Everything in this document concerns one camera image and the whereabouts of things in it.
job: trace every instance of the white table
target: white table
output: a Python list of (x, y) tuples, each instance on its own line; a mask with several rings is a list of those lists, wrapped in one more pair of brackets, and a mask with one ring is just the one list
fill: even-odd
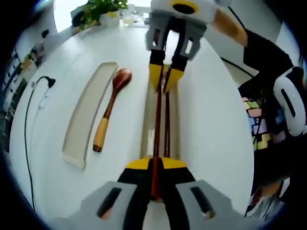
[[(34, 121), (37, 105), (47, 88), (46, 82), (39, 83), (28, 114), (28, 143), (31, 142), (28, 148), (35, 203), (44, 220), (70, 216), (80, 208), (80, 202), (86, 196), (106, 181), (116, 181), (124, 167), (139, 158), (140, 121), (144, 116), (149, 80), (150, 53), (145, 49), (145, 33), (146, 29), (142, 28), (120, 28), (76, 35), (61, 45), (33, 77), (35, 80), (47, 75), (57, 79), (45, 108)], [(177, 43), (172, 39), (171, 36), (166, 62), (170, 62)], [(92, 145), (89, 145), (87, 166), (80, 171), (64, 160), (62, 145), (83, 88), (97, 66), (105, 61), (116, 61), (121, 67), (131, 69), (133, 80), (118, 95), (103, 152), (93, 153)], [(16, 109), (10, 142), (13, 173), (29, 201), (23, 132), (30, 85)], [(196, 179), (206, 180), (227, 195), (234, 209), (244, 214), (254, 173), (248, 118), (228, 70), (205, 39), (201, 41), (198, 55), (188, 64), (178, 90), (182, 160), (188, 163)], [(98, 110), (90, 143), (111, 91), (112, 86), (108, 87)], [(152, 215), (164, 215), (165, 218), (162, 212)]]

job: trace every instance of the window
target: window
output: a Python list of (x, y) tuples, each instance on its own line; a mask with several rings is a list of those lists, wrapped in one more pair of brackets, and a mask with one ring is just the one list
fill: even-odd
[(58, 33), (71, 26), (71, 11), (87, 2), (88, 0), (54, 0), (54, 20)]
[(151, 1), (152, 0), (128, 0), (129, 4), (141, 7), (150, 7)]

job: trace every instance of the spoon handle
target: spoon handle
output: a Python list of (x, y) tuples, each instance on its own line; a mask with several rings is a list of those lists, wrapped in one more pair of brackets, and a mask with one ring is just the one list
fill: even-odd
[(106, 130), (107, 130), (108, 124), (109, 124), (108, 119), (103, 117), (100, 120), (99, 126), (96, 130), (94, 144), (93, 144), (93, 150), (95, 152), (101, 152), (101, 150), (102, 150), (102, 147), (103, 147), (104, 142), (105, 142)]
[(109, 101), (109, 104), (106, 108), (104, 116), (101, 118), (100, 123), (98, 125), (98, 128), (96, 130), (95, 138), (94, 138), (94, 144), (93, 144), (93, 150), (95, 152), (101, 152), (102, 147), (105, 142), (106, 137), (106, 130), (107, 125), (109, 124), (109, 118), (112, 112), (112, 108), (114, 105), (114, 101), (116, 98), (116, 93), (112, 93), (111, 99)]

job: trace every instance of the person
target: person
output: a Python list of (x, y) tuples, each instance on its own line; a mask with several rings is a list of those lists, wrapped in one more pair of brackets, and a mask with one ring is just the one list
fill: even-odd
[(254, 181), (247, 211), (259, 204), (261, 197), (269, 195), (279, 196), (291, 208), (300, 197), (307, 136), (289, 134), (284, 110), (273, 88), (278, 77), (288, 71), (286, 77), (307, 105), (304, 71), (294, 67), (289, 56), (273, 42), (244, 29), (222, 10), (218, 10), (213, 27), (242, 45), (243, 62), (259, 71), (239, 87), (254, 146)]

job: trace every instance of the gray gripper housing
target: gray gripper housing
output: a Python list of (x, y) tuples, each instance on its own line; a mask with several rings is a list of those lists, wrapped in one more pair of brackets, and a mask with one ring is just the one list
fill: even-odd
[[(172, 15), (165, 12), (152, 12), (149, 18), (149, 30), (146, 34), (146, 47), (147, 50), (163, 50), (163, 35), (166, 33), (168, 23)], [(206, 24), (199, 23), (198, 21), (193, 21), (191, 19), (186, 19), (186, 33), (183, 47), (180, 51), (180, 55), (187, 57), (189, 60), (193, 60), (199, 51), (201, 44), (200, 39), (203, 37), (207, 29)], [(155, 31), (160, 31), (160, 36), (158, 38), (158, 43), (154, 45), (154, 34)], [(189, 41), (192, 42), (192, 47), (189, 53), (186, 53)]]
[[(245, 218), (232, 209), (231, 200), (214, 189), (205, 181), (195, 181), (176, 185), (189, 220), (190, 230), (253, 230), (258, 229), (263, 221), (258, 218)], [(113, 189), (121, 189), (112, 206), (108, 220), (98, 216), (99, 209)], [(121, 230), (124, 226), (128, 204), (136, 189), (134, 184), (107, 182), (81, 202), (81, 209), (69, 218), (57, 218), (52, 222), (57, 230)], [(204, 216), (199, 199), (193, 191), (204, 195), (209, 210), (214, 213), (212, 219)]]

